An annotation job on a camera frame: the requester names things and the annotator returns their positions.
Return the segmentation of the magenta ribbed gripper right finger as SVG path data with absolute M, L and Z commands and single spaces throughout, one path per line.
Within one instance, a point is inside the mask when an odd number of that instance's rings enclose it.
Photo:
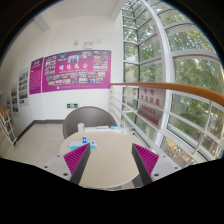
M 132 155 L 137 165 L 141 181 L 144 185 L 152 182 L 151 173 L 159 159 L 159 156 L 143 146 L 132 144 Z

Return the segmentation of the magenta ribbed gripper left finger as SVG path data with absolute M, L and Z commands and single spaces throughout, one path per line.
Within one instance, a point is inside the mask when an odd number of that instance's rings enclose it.
M 65 162 L 71 172 L 70 181 L 72 183 L 80 183 L 90 153 L 90 144 L 85 144 L 64 155 Z

